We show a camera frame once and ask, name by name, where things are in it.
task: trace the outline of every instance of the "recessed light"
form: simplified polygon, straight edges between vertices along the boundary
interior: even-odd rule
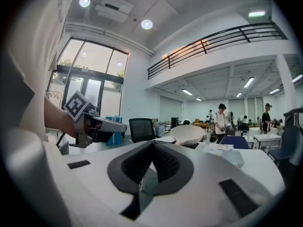
[[[274,94],[276,92],[280,91],[280,89],[276,89],[276,90],[273,90],[272,92],[270,92],[269,94]]]
[[[265,14],[266,14],[265,11],[250,12],[248,14],[248,17],[261,17],[261,16],[264,16]]]
[[[143,29],[151,29],[152,28],[152,22],[148,19],[143,20],[142,23],[141,23],[141,27]]]
[[[254,78],[249,78],[248,82],[245,84],[244,88],[247,88],[250,85],[250,83],[252,83],[253,80],[254,80]]]
[[[300,80],[301,78],[303,78],[302,74],[297,76],[295,79],[293,79],[292,82],[295,83],[296,81]]]
[[[185,92],[186,94],[191,95],[191,96],[193,95],[190,92],[188,92],[186,89],[183,89],[182,92]]]
[[[81,7],[86,8],[90,5],[90,0],[79,0],[79,4]]]

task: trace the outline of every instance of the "railing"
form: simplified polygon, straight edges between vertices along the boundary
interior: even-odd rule
[[[181,61],[186,59],[191,60],[194,57],[237,44],[271,39],[287,39],[279,27],[273,22],[249,24],[225,29],[194,41],[163,58],[161,61],[147,69],[148,79],[151,79],[172,67],[178,66]]]

